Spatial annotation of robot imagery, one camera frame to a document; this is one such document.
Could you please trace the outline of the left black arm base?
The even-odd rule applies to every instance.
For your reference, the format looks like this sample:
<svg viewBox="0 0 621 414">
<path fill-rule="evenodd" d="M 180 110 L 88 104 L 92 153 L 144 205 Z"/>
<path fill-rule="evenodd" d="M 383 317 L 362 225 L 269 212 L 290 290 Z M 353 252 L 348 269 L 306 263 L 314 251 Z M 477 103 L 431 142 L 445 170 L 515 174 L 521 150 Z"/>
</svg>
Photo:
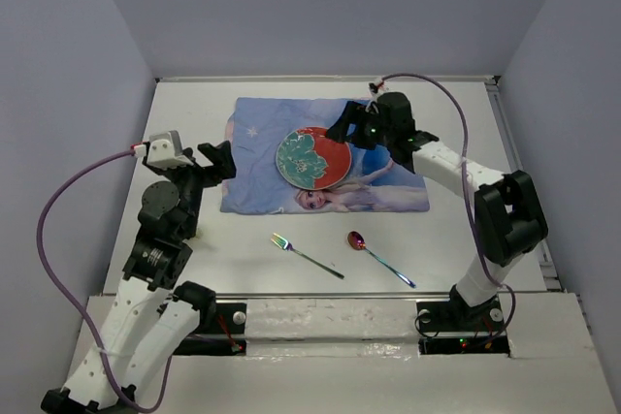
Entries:
<svg viewBox="0 0 621 414">
<path fill-rule="evenodd" d="M 247 303 L 217 302 L 213 317 L 202 320 L 175 350 L 175 356 L 236 357 L 246 353 Z"/>
</svg>

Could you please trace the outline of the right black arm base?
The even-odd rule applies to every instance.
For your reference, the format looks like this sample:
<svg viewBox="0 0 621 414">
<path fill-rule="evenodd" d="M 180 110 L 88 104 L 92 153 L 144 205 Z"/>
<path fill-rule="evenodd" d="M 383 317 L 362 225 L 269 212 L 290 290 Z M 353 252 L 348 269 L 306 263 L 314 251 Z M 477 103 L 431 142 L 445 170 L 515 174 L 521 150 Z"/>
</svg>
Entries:
<svg viewBox="0 0 621 414">
<path fill-rule="evenodd" d="M 422 356 L 510 355 L 498 299 L 482 312 L 464 318 L 449 313 L 448 301 L 423 301 L 416 305 L 413 323 Z"/>
</svg>

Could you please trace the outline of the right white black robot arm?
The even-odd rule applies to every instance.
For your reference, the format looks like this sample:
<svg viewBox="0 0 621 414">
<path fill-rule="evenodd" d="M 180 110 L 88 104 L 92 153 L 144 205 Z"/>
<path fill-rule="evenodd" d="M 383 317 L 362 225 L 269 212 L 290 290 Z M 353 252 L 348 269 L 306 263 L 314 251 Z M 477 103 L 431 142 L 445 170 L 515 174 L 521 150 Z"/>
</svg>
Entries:
<svg viewBox="0 0 621 414">
<path fill-rule="evenodd" d="M 548 235 L 527 173 L 484 167 L 417 129 L 409 99 L 401 92 L 385 93 L 370 105 L 348 102 L 327 136 L 363 149 L 381 145 L 400 166 L 464 200 L 476 253 L 441 313 L 456 328 L 467 329 L 481 318 L 514 265 Z"/>
</svg>

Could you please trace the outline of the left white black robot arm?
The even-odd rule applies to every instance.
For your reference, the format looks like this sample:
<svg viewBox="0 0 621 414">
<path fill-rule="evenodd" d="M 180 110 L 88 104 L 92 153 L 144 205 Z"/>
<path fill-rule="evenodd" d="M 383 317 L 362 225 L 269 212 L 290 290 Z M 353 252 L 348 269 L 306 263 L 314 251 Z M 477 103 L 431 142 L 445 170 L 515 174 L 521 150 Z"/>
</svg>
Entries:
<svg viewBox="0 0 621 414">
<path fill-rule="evenodd" d="M 213 323 L 214 291 L 178 279 L 192 254 L 188 242 L 197 232 L 204 190 L 235 177 L 236 166 L 229 142 L 199 144 L 198 151 L 210 162 L 203 167 L 177 136 L 164 133 L 111 157 L 138 158 L 160 179 L 142 195 L 137 215 L 140 227 L 101 326 L 50 266 L 44 226 L 60 195 L 54 193 L 44 206 L 36 230 L 41 264 L 93 336 L 74 373 L 61 387 L 44 395 L 41 408 L 46 413 L 155 412 L 157 404 L 139 404 L 141 391 L 157 372 L 169 372 L 174 351 L 188 336 Z"/>
</svg>

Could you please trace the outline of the teal and red plate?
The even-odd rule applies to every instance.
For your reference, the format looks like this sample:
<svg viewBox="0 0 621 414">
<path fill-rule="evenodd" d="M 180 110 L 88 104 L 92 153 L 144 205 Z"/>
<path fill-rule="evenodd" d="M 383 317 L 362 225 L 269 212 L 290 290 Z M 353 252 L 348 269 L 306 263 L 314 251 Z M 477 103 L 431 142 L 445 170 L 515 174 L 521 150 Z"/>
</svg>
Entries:
<svg viewBox="0 0 621 414">
<path fill-rule="evenodd" d="M 289 133 L 276 150 L 276 166 L 292 186 L 324 190 L 336 186 L 348 175 L 351 149 L 325 136 L 326 128 L 309 126 Z"/>
</svg>

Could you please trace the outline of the blue princess print placemat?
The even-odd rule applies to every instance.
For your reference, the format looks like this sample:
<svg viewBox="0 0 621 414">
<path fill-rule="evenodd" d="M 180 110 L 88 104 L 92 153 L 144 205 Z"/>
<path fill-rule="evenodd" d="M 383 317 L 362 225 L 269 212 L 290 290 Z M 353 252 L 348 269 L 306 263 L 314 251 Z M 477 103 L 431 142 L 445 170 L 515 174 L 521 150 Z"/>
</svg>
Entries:
<svg viewBox="0 0 621 414">
<path fill-rule="evenodd" d="M 241 97 L 226 125 L 236 176 L 220 209 L 245 215 L 324 212 L 426 212 L 423 179 L 378 146 L 326 139 L 344 99 Z"/>
</svg>

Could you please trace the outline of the iridescent spoon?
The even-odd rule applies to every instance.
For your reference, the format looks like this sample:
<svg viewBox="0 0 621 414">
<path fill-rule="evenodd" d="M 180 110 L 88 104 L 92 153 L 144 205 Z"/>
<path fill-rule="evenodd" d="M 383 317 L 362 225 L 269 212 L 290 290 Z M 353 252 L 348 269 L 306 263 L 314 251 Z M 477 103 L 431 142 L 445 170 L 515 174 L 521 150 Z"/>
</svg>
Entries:
<svg viewBox="0 0 621 414">
<path fill-rule="evenodd" d="M 397 276 L 402 282 L 404 282 L 409 288 L 415 289 L 416 284 L 409 279 L 406 275 L 389 265 L 384 259 L 375 254 L 371 249 L 368 248 L 364 238 L 361 234 L 356 231 L 351 231 L 346 236 L 348 244 L 355 250 L 363 251 L 373 257 L 377 262 L 382 264 L 385 268 L 391 271 L 395 276 Z"/>
</svg>

